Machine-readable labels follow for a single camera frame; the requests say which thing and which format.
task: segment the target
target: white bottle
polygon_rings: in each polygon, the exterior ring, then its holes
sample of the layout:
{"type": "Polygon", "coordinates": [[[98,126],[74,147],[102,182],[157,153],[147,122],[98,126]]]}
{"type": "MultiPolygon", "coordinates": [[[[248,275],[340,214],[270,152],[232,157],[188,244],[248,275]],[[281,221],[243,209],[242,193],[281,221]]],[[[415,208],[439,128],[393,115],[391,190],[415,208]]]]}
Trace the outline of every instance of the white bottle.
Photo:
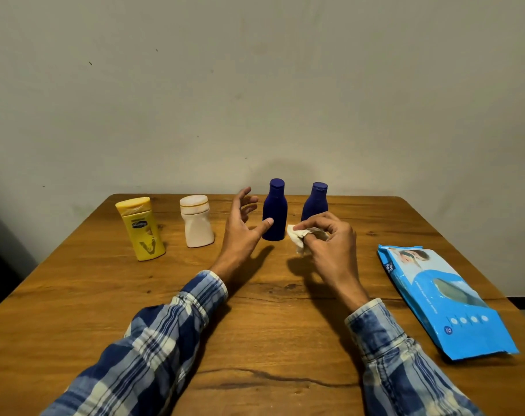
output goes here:
{"type": "Polygon", "coordinates": [[[189,248],[202,247],[214,242],[214,232],[209,221],[207,196],[187,196],[180,200],[180,210],[185,221],[185,243],[189,248]]]}

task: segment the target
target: blue bottle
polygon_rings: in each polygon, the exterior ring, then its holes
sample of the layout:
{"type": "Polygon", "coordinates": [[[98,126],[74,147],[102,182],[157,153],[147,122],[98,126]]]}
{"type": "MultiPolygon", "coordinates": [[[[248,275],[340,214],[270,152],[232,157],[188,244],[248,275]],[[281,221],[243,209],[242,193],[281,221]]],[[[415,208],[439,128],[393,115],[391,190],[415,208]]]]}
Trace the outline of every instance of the blue bottle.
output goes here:
{"type": "Polygon", "coordinates": [[[307,220],[311,216],[328,211],[328,200],[326,200],[327,192],[328,185],[323,182],[315,182],[312,185],[311,195],[307,198],[303,206],[303,213],[300,217],[302,221],[307,220]]]}
{"type": "Polygon", "coordinates": [[[270,192],[264,201],[262,208],[262,219],[272,217],[274,224],[268,232],[262,235],[267,241],[281,241],[286,236],[287,200],[283,194],[286,183],[274,178],[270,181],[270,192]]]}

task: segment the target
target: person's left hand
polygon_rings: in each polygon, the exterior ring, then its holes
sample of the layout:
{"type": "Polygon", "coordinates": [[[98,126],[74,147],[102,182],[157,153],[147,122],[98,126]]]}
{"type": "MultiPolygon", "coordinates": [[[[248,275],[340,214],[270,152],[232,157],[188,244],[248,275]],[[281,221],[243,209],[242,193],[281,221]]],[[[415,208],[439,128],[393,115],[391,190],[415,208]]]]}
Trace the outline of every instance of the person's left hand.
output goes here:
{"type": "Polygon", "coordinates": [[[245,224],[249,219],[249,213],[257,208],[257,196],[247,196],[251,187],[243,188],[231,203],[230,216],[226,221],[226,233],[220,255],[210,267],[224,283],[229,281],[233,273],[242,265],[259,243],[262,235],[270,229],[274,219],[269,217],[257,227],[250,230],[245,224]]]}

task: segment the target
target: white bottle cap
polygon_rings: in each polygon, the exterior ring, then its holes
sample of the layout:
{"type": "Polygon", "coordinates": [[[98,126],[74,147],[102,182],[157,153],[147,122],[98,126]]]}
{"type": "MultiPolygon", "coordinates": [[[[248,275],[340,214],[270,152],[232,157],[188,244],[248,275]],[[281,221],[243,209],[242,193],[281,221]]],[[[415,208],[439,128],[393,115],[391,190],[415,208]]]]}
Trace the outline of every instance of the white bottle cap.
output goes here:
{"type": "Polygon", "coordinates": [[[210,209],[209,198],[202,194],[187,196],[180,200],[180,210],[183,215],[196,215],[210,209]]]}

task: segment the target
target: sleeve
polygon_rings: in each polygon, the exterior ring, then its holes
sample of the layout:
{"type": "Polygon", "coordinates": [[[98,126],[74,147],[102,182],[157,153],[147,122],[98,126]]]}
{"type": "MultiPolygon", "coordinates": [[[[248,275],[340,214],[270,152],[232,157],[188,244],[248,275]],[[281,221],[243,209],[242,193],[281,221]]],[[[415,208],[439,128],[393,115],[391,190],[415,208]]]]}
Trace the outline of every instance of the sleeve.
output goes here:
{"type": "Polygon", "coordinates": [[[345,320],[366,370],[364,397],[371,415],[483,415],[420,345],[407,337],[381,299],[345,320]]]}
{"type": "Polygon", "coordinates": [[[170,304],[144,308],[43,416],[159,414],[182,391],[201,331],[227,299],[211,271],[197,274],[170,304]]]}

